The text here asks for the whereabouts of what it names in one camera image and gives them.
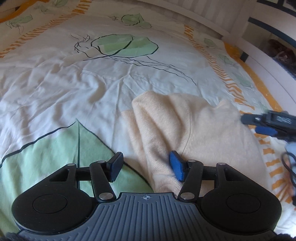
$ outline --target white bed frame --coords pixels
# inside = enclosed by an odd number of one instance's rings
[[[26,0],[8,0],[0,13]],[[137,0],[193,19],[223,36],[249,55],[246,63],[263,80],[281,107],[296,115],[296,80],[272,58],[242,38],[249,17],[264,22],[296,40],[296,17],[257,0]]]

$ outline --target green leaf print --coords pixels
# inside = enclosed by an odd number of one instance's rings
[[[92,41],[91,46],[104,55],[130,58],[152,54],[158,49],[158,45],[147,37],[131,34],[103,36]]]
[[[55,0],[52,2],[52,4],[55,6],[55,7],[63,7],[67,4],[68,0]]]
[[[126,25],[136,25],[138,27],[143,27],[143,28],[151,27],[151,24],[148,22],[145,22],[141,14],[139,13],[134,15],[131,15],[131,14],[124,15],[121,18],[121,21]]]
[[[263,105],[260,101],[258,101],[258,104],[259,104],[259,106],[260,106],[263,113],[268,111],[268,108],[265,105]]]
[[[226,64],[230,64],[230,65],[233,65],[233,62],[225,55],[223,54],[219,54],[218,55],[219,59],[221,59],[224,63]]]
[[[241,76],[241,75],[238,74],[238,73],[233,73],[233,74],[235,75],[235,77],[237,78],[237,80],[239,81],[239,83],[240,83],[242,86],[253,88],[253,86],[252,86],[252,84],[250,83],[250,81],[246,80],[243,76]]]
[[[205,44],[209,48],[217,48],[217,45],[213,42],[213,40],[205,39]]]
[[[32,17],[32,15],[29,15],[29,16],[25,16],[25,17],[19,17],[19,18],[12,19],[10,22],[12,24],[27,23],[27,22],[30,22],[31,20],[33,20],[33,17]]]

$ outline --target electronic device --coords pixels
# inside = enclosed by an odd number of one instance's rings
[[[287,142],[286,152],[282,154],[281,161],[290,173],[291,183],[294,186],[293,205],[296,206],[296,116],[287,112],[276,112],[269,110],[263,115],[243,114],[243,124],[255,125],[258,134],[276,137]],[[284,160],[287,155],[289,163]]]
[[[123,166],[123,154],[89,167],[67,164],[21,195],[12,205],[28,241],[198,240],[262,241],[281,215],[279,200],[225,163],[204,166],[170,153],[170,165],[184,185],[173,193],[120,193],[109,182]],[[94,197],[77,188],[89,180]],[[215,188],[199,197],[203,180]]]

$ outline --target bedsheet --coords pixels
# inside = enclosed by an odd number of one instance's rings
[[[6,220],[0,221],[2,232],[15,227],[9,214],[13,197],[53,172],[44,168],[39,177],[29,178],[19,159],[9,162],[7,157],[47,133],[78,121],[133,162],[121,112],[147,90],[193,94],[212,106],[227,99],[241,113],[272,108],[222,41],[134,3],[37,1],[2,22],[0,32],[0,178],[5,193],[1,202],[6,204],[0,207]],[[283,207],[275,231],[296,236],[296,211],[279,160],[284,143],[255,136],[270,174],[270,190]],[[75,158],[50,160],[50,166],[61,167]],[[5,171],[8,167],[18,169],[21,178]],[[4,180],[18,187],[13,195]],[[20,180],[29,181],[17,185]]]

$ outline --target leaf pattern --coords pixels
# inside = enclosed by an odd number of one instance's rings
[[[44,14],[52,13],[51,10],[49,10],[47,7],[45,7],[43,5],[38,5],[38,6],[34,7],[34,9],[39,9],[40,12],[44,13]]]
[[[205,39],[205,44],[208,48],[217,48],[217,45],[213,42],[213,40]]]
[[[242,85],[242,86],[245,86],[245,87],[249,87],[249,88],[253,88],[252,84],[250,83],[250,81],[246,80],[243,76],[241,76],[240,74],[238,73],[233,73],[235,75],[235,77],[237,78],[237,80],[239,81],[239,83]]]
[[[226,64],[230,64],[230,65],[233,65],[233,62],[225,55],[223,54],[219,54],[218,55],[219,59],[221,59],[224,63]]]
[[[268,111],[268,108],[265,105],[263,105],[260,101],[258,101],[258,104],[259,104],[259,106],[260,106],[263,113]]]
[[[151,24],[144,21],[143,17],[139,13],[134,15],[131,15],[131,14],[124,15],[121,18],[121,21],[126,25],[136,25],[142,28],[151,28]]]
[[[63,7],[67,4],[68,0],[55,0],[52,2],[52,4],[55,6],[55,7]]]
[[[27,22],[30,22],[32,19],[33,19],[32,15],[29,15],[29,16],[25,16],[25,17],[19,17],[19,18],[12,19],[10,22],[12,24],[14,24],[14,23],[27,23]]]

